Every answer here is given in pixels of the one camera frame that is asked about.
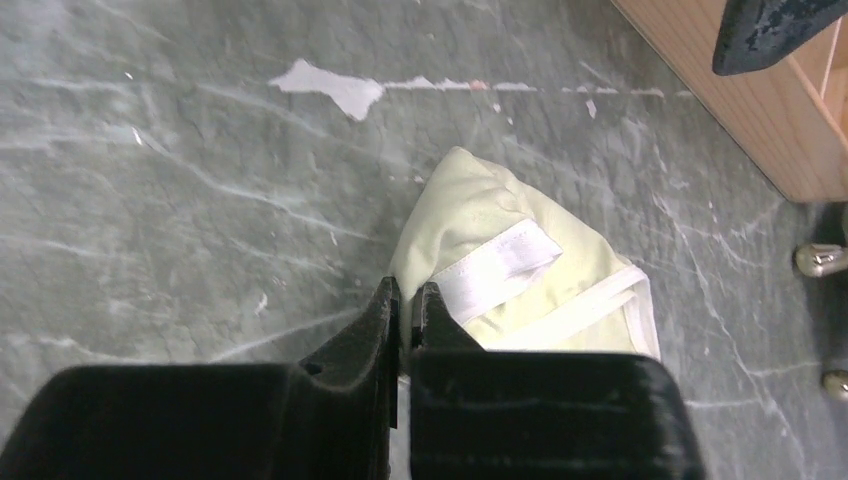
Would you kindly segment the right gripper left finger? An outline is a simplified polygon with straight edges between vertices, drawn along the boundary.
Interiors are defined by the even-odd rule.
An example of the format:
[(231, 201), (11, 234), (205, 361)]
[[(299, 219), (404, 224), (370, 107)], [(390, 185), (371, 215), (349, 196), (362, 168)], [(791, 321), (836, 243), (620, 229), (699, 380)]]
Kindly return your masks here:
[(53, 376), (1, 452), (5, 479), (385, 479), (400, 293), (295, 363), (84, 365)]

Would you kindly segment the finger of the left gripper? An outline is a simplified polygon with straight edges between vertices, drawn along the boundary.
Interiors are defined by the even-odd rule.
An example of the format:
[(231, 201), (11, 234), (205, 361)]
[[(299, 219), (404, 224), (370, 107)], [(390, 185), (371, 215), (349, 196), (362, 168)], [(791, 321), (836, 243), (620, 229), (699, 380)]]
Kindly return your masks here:
[(712, 71), (731, 76), (769, 68), (847, 14), (847, 0), (729, 0)]

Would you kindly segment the wooden compartment tray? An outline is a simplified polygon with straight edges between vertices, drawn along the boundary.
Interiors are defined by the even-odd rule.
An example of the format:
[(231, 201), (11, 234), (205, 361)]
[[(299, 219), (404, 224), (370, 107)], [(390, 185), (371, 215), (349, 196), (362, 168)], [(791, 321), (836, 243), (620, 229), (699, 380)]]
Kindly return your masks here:
[(790, 201), (847, 198), (847, 20), (779, 63), (718, 76), (721, 1), (618, 1), (616, 7)]

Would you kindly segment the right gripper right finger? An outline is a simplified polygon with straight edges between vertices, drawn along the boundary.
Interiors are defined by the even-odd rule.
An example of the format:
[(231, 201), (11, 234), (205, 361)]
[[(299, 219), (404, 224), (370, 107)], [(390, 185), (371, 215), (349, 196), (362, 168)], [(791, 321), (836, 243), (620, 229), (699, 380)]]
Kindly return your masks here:
[(487, 351), (426, 283), (411, 307), (415, 479), (702, 479), (680, 390), (636, 354)]

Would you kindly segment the cream cloth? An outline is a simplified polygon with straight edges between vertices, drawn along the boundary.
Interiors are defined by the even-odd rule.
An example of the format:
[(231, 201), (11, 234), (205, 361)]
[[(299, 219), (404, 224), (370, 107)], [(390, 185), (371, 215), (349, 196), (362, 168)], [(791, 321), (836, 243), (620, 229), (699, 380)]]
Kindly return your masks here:
[(460, 147), (427, 181), (390, 273), (405, 345), (414, 296), (432, 282), (487, 350), (661, 355), (647, 275), (554, 200)]

